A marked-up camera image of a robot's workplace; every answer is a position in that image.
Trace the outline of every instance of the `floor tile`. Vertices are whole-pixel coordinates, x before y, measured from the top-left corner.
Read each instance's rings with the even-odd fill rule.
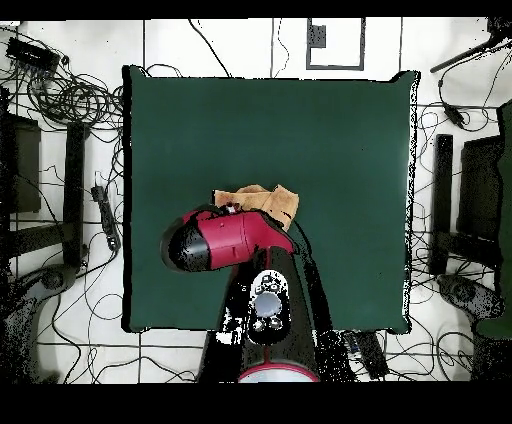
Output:
[[[430,69],[488,40],[486,25],[484,18],[404,18],[402,69],[422,73],[419,102],[439,101],[437,84],[445,70],[431,74]],[[444,100],[453,105],[483,105],[494,75],[509,50],[501,50],[447,72],[442,88]],[[510,100],[512,88],[508,81],[511,75],[510,67],[500,72],[488,106],[500,106]]]
[[[151,358],[158,365],[148,359],[143,359],[141,383],[181,383],[189,382],[186,380],[193,380],[197,376],[202,351],[199,349],[143,348],[142,355]]]
[[[110,90],[122,84],[123,65],[142,63],[141,20],[28,21],[24,25],[23,33],[68,56],[75,75],[100,78]]]
[[[193,19],[230,74],[267,78],[270,68],[271,19]],[[186,19],[153,19],[146,25],[146,68],[175,66],[185,77],[226,76],[208,45]],[[155,67],[154,76],[175,76]]]
[[[197,346],[202,348],[205,338],[206,331],[151,329],[142,333],[142,343],[145,346]]]
[[[285,68],[279,72],[279,78],[389,81],[396,75],[399,68],[400,29],[400,18],[366,18],[364,71],[306,70],[307,19],[283,18],[281,21],[281,18],[276,18],[275,74]],[[329,43],[329,28],[327,26],[326,32],[326,40]]]
[[[90,241],[91,257],[89,269],[103,264],[111,257],[106,246],[105,236],[99,225],[88,225],[84,229],[84,240]],[[78,279],[73,287],[63,293],[61,306],[56,319],[56,326],[62,334],[80,343],[91,342],[100,344],[133,344],[138,342],[138,336],[126,333],[121,328],[123,288],[123,257],[120,251],[118,257],[104,268]],[[56,300],[49,301],[39,321],[41,341],[54,341],[56,338],[51,328],[51,317],[56,308]]]

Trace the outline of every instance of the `metal stand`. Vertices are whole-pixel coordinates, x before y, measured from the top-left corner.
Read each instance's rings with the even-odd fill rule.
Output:
[[[37,361],[37,323],[45,302],[75,282],[85,249],[82,244],[83,123],[70,123],[66,140],[64,222],[59,225],[10,231],[10,190],[16,176],[12,166],[15,131],[7,113],[8,90],[0,88],[0,382],[43,382]],[[9,260],[23,253],[62,243],[62,265],[34,271],[9,282]]]
[[[461,60],[467,59],[477,53],[481,53],[484,50],[492,49],[501,43],[505,38],[511,37],[511,22],[507,18],[488,18],[487,31],[491,33],[489,40],[485,43],[479,44],[478,46],[469,49],[467,52],[461,53],[452,59],[449,59],[437,66],[434,66],[430,73],[434,74],[441,69],[447,68],[448,66],[454,65]]]

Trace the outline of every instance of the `black cable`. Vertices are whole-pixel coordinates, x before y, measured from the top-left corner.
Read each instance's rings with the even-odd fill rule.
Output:
[[[286,62],[284,63],[284,66],[279,69],[279,71],[277,71],[276,75],[274,76],[274,78],[277,78],[277,76],[279,75],[279,73],[281,71],[284,71],[286,69],[286,66],[288,65],[288,61],[290,60],[290,52],[288,51],[288,49],[286,48],[286,46],[283,44],[283,42],[281,41],[281,24],[283,22],[283,18],[281,18],[281,20],[279,21],[279,28],[277,30],[277,41],[279,41],[279,44],[281,44],[281,47],[283,49],[286,50],[286,54],[287,54],[287,57],[286,57]]]
[[[55,326],[55,317],[57,316],[57,312],[59,311],[59,307],[60,307],[60,302],[61,302],[61,295],[59,294],[57,296],[57,307],[55,308],[55,311],[53,312],[53,316],[52,316],[52,321],[51,321],[51,326],[53,328],[53,331],[55,332],[55,334],[57,334],[62,340],[65,340],[66,342],[68,342],[70,345],[72,345],[73,347],[75,347],[76,349],[78,349],[78,358],[76,359],[75,363],[73,364],[73,366],[69,369],[68,373],[66,374],[66,377],[64,378],[64,383],[63,384],[67,384],[68,382],[68,379],[69,379],[69,376],[71,375],[71,373],[73,372],[73,370],[75,369],[76,365],[78,364],[78,361],[80,361],[80,358],[82,357],[82,349],[80,349],[80,346],[78,346],[75,342],[73,342],[72,340],[69,340],[67,337],[63,336],[59,330],[57,330],[57,327]]]
[[[213,47],[212,45],[210,44],[210,42],[206,39],[206,37],[203,35],[203,33],[201,31],[199,31],[196,26],[192,23],[192,20],[191,19],[188,19],[188,23],[190,24],[190,26],[193,28],[193,30],[195,32],[197,32],[199,34],[199,36],[204,40],[204,42],[208,45],[208,47],[210,48],[210,51],[213,53],[213,55],[215,56],[215,59],[217,59],[217,62],[219,62],[220,66],[222,66],[222,69],[224,69],[224,72],[226,73],[226,75],[231,78],[231,74],[228,72],[228,70],[226,69],[226,67],[224,66],[224,64],[221,62],[221,60],[219,59],[219,56],[217,56],[217,53],[215,53],[215,50],[213,50]]]
[[[50,203],[48,203],[48,199],[46,198],[46,196],[43,194],[43,192],[39,189],[39,187],[37,187],[34,183],[32,183],[32,181],[30,181],[28,178],[25,178],[23,177],[22,175],[20,174],[16,174],[18,178],[21,178],[23,180],[25,180],[25,182],[32,186],[33,188],[35,188],[39,194],[43,197],[43,200],[44,202],[46,203],[46,207],[48,208],[48,211],[50,212],[50,215],[52,216],[52,219],[53,221],[55,222],[55,225],[57,225],[57,229],[59,230],[59,236],[60,236],[60,240],[61,240],[61,243],[65,243],[65,238],[64,238],[64,232],[62,231],[62,228],[61,226],[59,225],[59,221],[57,221],[57,218],[55,217],[55,214],[53,213],[52,211],[52,208],[50,206]]]
[[[474,55],[474,56],[471,56],[467,59],[464,59],[460,62],[457,62],[455,63],[454,65],[450,66],[448,69],[446,69],[441,78],[439,79],[438,81],[438,93],[439,93],[439,99],[441,100],[441,103],[442,105],[444,106],[445,108],[445,114],[448,116],[448,118],[455,124],[457,125],[459,128],[461,128],[462,130],[464,131],[467,131],[467,132],[478,132],[482,129],[484,129],[490,121],[493,121],[493,122],[496,122],[494,120],[491,120],[489,118],[489,114],[488,112],[485,110],[485,105],[487,104],[487,101],[489,100],[489,97],[491,96],[491,93],[492,93],[492,90],[494,89],[494,84],[496,82],[496,78],[498,77],[498,74],[500,72],[500,70],[502,70],[504,68],[504,64],[505,64],[505,61],[510,57],[510,55],[512,54],[512,50],[507,54],[507,56],[505,57],[505,59],[503,60],[503,62],[500,64],[500,66],[498,67],[498,70],[496,71],[496,74],[494,75],[494,79],[493,79],[493,82],[492,82],[492,85],[491,85],[491,88],[489,90],[489,93],[487,94],[487,97],[484,101],[484,104],[482,105],[482,108],[481,108],[481,113],[482,115],[484,115],[484,117],[486,118],[485,120],[485,123],[480,127],[480,128],[477,128],[477,129],[468,129],[468,128],[465,128],[464,124],[465,125],[468,125],[469,122],[470,122],[470,119],[468,119],[468,122],[465,123],[464,120],[463,120],[463,117],[462,117],[462,114],[460,113],[460,110],[465,110],[464,108],[457,108],[455,106],[452,106],[450,105],[449,103],[447,103],[444,98],[443,98],[443,95],[442,95],[442,87],[443,87],[443,84],[444,84],[444,78],[446,76],[446,74],[451,71],[452,69],[456,68],[457,66],[460,66],[464,63],[468,63],[468,62],[471,62],[473,60],[477,60],[477,59],[480,59],[482,56],[488,54],[488,53],[495,53],[503,48],[508,48],[508,47],[511,47],[512,46],[512,41],[511,42],[508,42],[508,43],[505,43],[503,44],[502,46],[499,46],[499,47],[493,47],[491,49],[484,49],[482,52]]]
[[[172,66],[172,65],[166,65],[166,64],[164,64],[164,63],[155,63],[155,64],[153,64],[153,65],[149,66],[148,68],[146,68],[146,72],[147,72],[147,73],[148,73],[148,75],[149,75],[149,76],[151,76],[151,77],[152,77],[153,75],[151,75],[151,74],[149,73],[149,71],[150,71],[150,69],[151,69],[151,68],[154,68],[155,66],[161,66],[161,67],[163,67],[163,68],[170,68],[170,69],[174,70],[174,72],[176,72],[176,76],[177,76],[177,77],[179,77],[179,78],[183,78],[183,75],[181,74],[181,71],[180,71],[178,68],[176,68],[176,67],[174,67],[174,66]]]

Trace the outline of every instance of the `tile grout line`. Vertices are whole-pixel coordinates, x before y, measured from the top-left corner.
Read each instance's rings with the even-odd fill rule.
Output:
[[[142,67],[146,69],[146,20],[142,20]]]
[[[404,17],[400,17],[400,48],[398,50],[398,72],[402,71],[402,41],[404,35]]]
[[[16,40],[19,40],[20,36],[19,36],[19,27],[16,27]],[[15,70],[16,70],[16,115],[18,115],[18,103],[19,103],[19,98],[18,98],[18,91],[19,91],[19,88],[18,88],[18,61],[16,61],[16,66],[15,66]],[[16,232],[18,232],[18,228],[19,228],[19,214],[18,214],[18,205],[17,205],[18,202],[16,202]],[[16,255],[16,280],[19,278],[19,256]]]
[[[272,18],[272,35],[270,37],[270,78],[274,73],[274,18]]]
[[[140,384],[141,371],[142,371],[142,333],[139,333],[139,373],[137,376],[137,384]]]
[[[142,67],[146,69],[146,20],[142,20]],[[140,384],[142,372],[142,333],[139,333],[139,369],[137,375],[137,384]]]
[[[36,342],[36,344],[40,346],[68,346],[75,347],[74,344],[66,343],[66,342]],[[105,344],[105,343],[76,343],[76,346],[79,347],[106,347],[106,348],[131,348],[131,349],[139,349],[138,344]],[[151,349],[203,349],[204,346],[187,346],[187,345],[141,345],[141,348],[151,348]]]

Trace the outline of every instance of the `wire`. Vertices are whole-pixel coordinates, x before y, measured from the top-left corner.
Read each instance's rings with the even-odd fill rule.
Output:
[[[452,69],[456,68],[457,66],[460,66],[460,65],[462,65],[462,64],[464,64],[464,63],[471,62],[472,60],[478,60],[478,59],[482,58],[484,55],[486,55],[486,54],[488,54],[488,53],[495,53],[495,52],[497,52],[497,51],[499,51],[499,50],[501,50],[501,49],[509,48],[509,47],[511,47],[511,46],[512,46],[512,41],[511,41],[511,42],[508,42],[508,43],[505,43],[505,44],[504,44],[504,45],[502,45],[502,46],[494,47],[494,48],[491,48],[491,49],[484,49],[482,52],[478,53],[478,54],[477,54],[477,55],[475,55],[475,56],[471,56],[471,57],[469,57],[469,58],[467,58],[467,59],[464,59],[464,60],[462,60],[462,61],[460,61],[460,62],[455,63],[454,65],[450,66],[448,69],[446,69],[446,70],[443,72],[443,74],[442,74],[441,78],[440,78],[440,79],[439,79],[439,81],[438,81],[438,93],[439,93],[439,99],[441,100],[442,105],[445,107],[445,113],[447,112],[447,113],[450,113],[450,114],[454,115],[454,118],[450,118],[450,119],[456,119],[456,118],[455,118],[455,116],[456,116],[456,115],[459,115],[459,118],[461,119],[461,118],[462,118],[462,115],[461,115],[461,113],[460,113],[460,111],[459,111],[459,110],[467,110],[467,109],[466,109],[466,108],[456,108],[455,106],[450,105],[448,102],[446,102],[446,101],[444,100],[443,95],[442,95],[442,87],[443,87],[443,85],[444,85],[444,78],[445,78],[446,74],[447,74],[449,71],[451,71]],[[468,121],[467,121],[467,122],[463,122],[463,121],[462,121],[461,123],[457,124],[457,125],[459,126],[459,128],[461,128],[462,130],[464,130],[464,131],[466,131],[466,132],[478,132],[478,131],[480,131],[480,130],[484,129],[484,128],[489,124],[489,122],[494,122],[494,123],[496,123],[496,122],[497,122],[497,121],[494,121],[494,120],[491,120],[491,119],[490,119],[490,117],[489,117],[489,113],[485,110],[485,105],[487,104],[487,101],[489,100],[489,97],[491,96],[491,93],[492,93],[492,91],[493,91],[493,89],[494,89],[494,84],[495,84],[495,82],[496,82],[496,79],[497,79],[497,77],[498,77],[499,72],[500,72],[502,69],[504,69],[504,68],[505,68],[505,66],[506,66],[506,65],[505,65],[505,62],[506,62],[506,60],[507,60],[507,59],[510,59],[511,54],[512,54],[512,50],[507,54],[507,56],[505,57],[505,59],[503,59],[503,62],[502,62],[502,63],[500,64],[500,66],[498,67],[498,69],[497,69],[497,71],[496,71],[496,74],[494,75],[494,78],[493,78],[493,81],[492,81],[491,88],[490,88],[490,90],[489,90],[489,92],[488,92],[488,94],[487,94],[487,97],[485,98],[485,101],[484,101],[484,103],[483,103],[483,105],[482,105],[482,107],[481,107],[481,109],[480,109],[480,110],[481,110],[482,115],[483,115],[483,116],[484,116],[484,118],[485,118],[485,123],[484,123],[480,128],[477,128],[477,129],[469,129],[469,128],[466,128],[464,125],[466,125],[466,126],[467,126],[467,125],[469,125],[469,123],[470,123],[470,121],[471,121],[471,119],[470,119],[470,117],[469,117],[469,114],[468,114]]]
[[[166,383],[172,381],[174,378],[179,378],[181,381],[188,381],[188,382],[195,382],[196,381],[196,375],[192,372],[192,371],[182,371],[182,372],[176,372],[176,371],[172,371],[170,370],[169,368],[166,368],[166,367],[163,367],[162,365],[160,365],[159,363],[157,363],[154,359],[150,358],[149,356],[141,356],[140,358],[136,358],[136,359],[133,359],[131,361],[128,361],[128,362],[124,362],[122,364],[111,364],[111,365],[107,365],[105,366],[99,373],[98,375],[94,378],[92,384],[96,384],[98,383],[98,379],[100,377],[100,375],[103,373],[103,371],[109,369],[109,368],[120,368],[120,367],[125,367],[127,365],[131,365],[131,364],[134,364],[136,362],[139,362],[140,360],[142,359],[145,359],[149,362],[151,362],[152,364],[154,364],[155,366],[157,366],[158,368],[160,368],[161,370],[163,371],[166,371],[170,374],[173,374],[173,377],[169,380],[166,381]],[[184,379],[183,377],[181,377],[183,374],[192,374],[192,376],[194,377],[193,380],[188,380],[188,379]]]
[[[219,62],[220,66],[222,66],[222,69],[224,69],[224,72],[226,73],[226,75],[231,78],[231,74],[228,72],[228,70],[226,69],[226,67],[224,66],[224,64],[221,62],[221,60],[219,59],[219,56],[217,56],[217,53],[215,53],[215,50],[213,50],[213,47],[212,45],[210,44],[210,42],[206,39],[206,37],[203,35],[203,33],[201,31],[199,31],[196,26],[192,23],[192,20],[191,19],[188,19],[188,23],[190,24],[190,26],[192,27],[192,29],[197,32],[199,34],[199,36],[204,40],[204,42],[208,45],[208,47],[210,48],[210,51],[213,53],[213,55],[215,56],[215,59],[217,59],[217,62]]]
[[[288,49],[286,48],[286,46],[283,44],[283,42],[281,41],[281,24],[283,22],[283,18],[281,18],[279,20],[279,28],[277,29],[277,41],[279,41],[279,44],[281,44],[281,47],[283,49],[286,50],[286,62],[284,63],[284,66],[279,69],[279,71],[277,71],[276,75],[274,76],[274,78],[277,78],[277,76],[280,74],[281,71],[284,71],[286,69],[286,66],[288,65],[288,61],[290,60],[290,52],[288,51]]]
[[[437,342],[436,342],[436,345],[435,345],[435,347],[436,347],[437,362],[438,362],[438,365],[439,365],[439,369],[441,370],[444,378],[446,378],[447,381],[451,381],[451,379],[446,374],[446,371],[444,370],[443,364],[441,362],[444,362],[445,365],[448,365],[448,366],[453,366],[455,363],[458,363],[460,366],[462,366],[468,372],[471,372],[471,368],[472,368],[472,361],[471,361],[469,355],[467,355],[464,351],[462,351],[460,349],[459,349],[459,351],[457,353],[457,356],[459,357],[459,361],[455,361],[453,359],[452,355],[446,355],[448,358],[451,359],[452,364],[449,364],[445,360],[442,359],[443,357],[441,356],[441,347],[440,347],[441,340],[443,340],[445,337],[450,336],[450,335],[457,335],[457,336],[465,338],[469,342],[473,343],[473,339],[471,339],[467,334],[461,333],[460,331],[448,331],[447,333],[442,334],[437,339]],[[461,361],[461,358],[465,358],[466,360],[468,360],[469,366],[463,364],[463,362]]]
[[[149,66],[148,68],[146,68],[146,72],[148,73],[148,75],[149,75],[150,77],[152,77],[153,75],[151,75],[151,74],[149,73],[149,71],[150,71],[150,69],[151,69],[151,68],[154,68],[155,66],[160,66],[160,67],[164,67],[164,68],[170,68],[170,69],[173,69],[173,70],[174,70],[174,72],[176,72],[176,76],[177,76],[177,77],[179,77],[179,78],[183,78],[183,75],[181,74],[181,71],[180,71],[178,68],[176,68],[176,67],[174,67],[174,66],[171,66],[171,65],[165,65],[165,64],[163,64],[163,63],[155,63],[154,65],[151,65],[151,66]]]

